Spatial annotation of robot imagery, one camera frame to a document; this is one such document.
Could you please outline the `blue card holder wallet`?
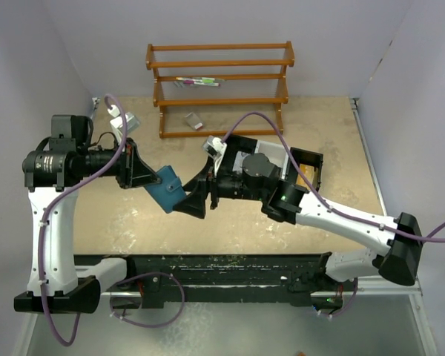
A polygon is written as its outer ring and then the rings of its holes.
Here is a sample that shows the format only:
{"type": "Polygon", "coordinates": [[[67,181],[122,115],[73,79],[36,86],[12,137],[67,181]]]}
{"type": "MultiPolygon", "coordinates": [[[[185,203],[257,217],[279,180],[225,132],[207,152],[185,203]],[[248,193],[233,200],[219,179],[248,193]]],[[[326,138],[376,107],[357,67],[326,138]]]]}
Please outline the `blue card holder wallet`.
{"type": "Polygon", "coordinates": [[[166,214],[170,214],[186,197],[181,179],[170,165],[163,166],[156,174],[160,182],[146,185],[145,190],[166,214]]]}

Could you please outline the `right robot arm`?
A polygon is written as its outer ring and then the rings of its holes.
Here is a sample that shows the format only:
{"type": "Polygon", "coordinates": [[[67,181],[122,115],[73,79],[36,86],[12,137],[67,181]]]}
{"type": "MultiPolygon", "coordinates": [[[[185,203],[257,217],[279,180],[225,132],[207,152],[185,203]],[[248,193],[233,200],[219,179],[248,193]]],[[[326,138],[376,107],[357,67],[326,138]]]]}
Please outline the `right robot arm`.
{"type": "Polygon", "coordinates": [[[401,286],[415,284],[423,244],[407,238],[407,234],[420,235],[414,216],[375,215],[319,198],[282,179],[280,167],[262,153],[247,154],[239,171],[234,170],[236,160],[226,156],[215,163],[208,159],[186,185],[189,194],[174,210],[202,219],[208,198],[211,208],[221,198],[257,200],[262,213],[276,222],[319,228],[363,245],[362,250],[327,255],[314,274],[321,289],[332,290],[340,282],[376,274],[401,286]]]}

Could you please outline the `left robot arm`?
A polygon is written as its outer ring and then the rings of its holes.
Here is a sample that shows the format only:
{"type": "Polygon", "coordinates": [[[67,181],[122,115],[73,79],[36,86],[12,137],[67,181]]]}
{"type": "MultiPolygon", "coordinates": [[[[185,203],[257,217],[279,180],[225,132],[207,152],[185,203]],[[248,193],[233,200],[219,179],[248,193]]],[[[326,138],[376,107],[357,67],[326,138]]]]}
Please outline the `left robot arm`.
{"type": "Polygon", "coordinates": [[[111,149],[92,149],[93,122],[87,116],[55,115],[51,135],[22,163],[33,213],[33,262],[17,312],[91,314],[113,284],[129,291],[137,272],[124,258],[109,257],[80,277],[73,253],[73,219],[79,188],[98,177],[113,177],[122,189],[155,185],[156,171],[127,138],[111,149]]]}

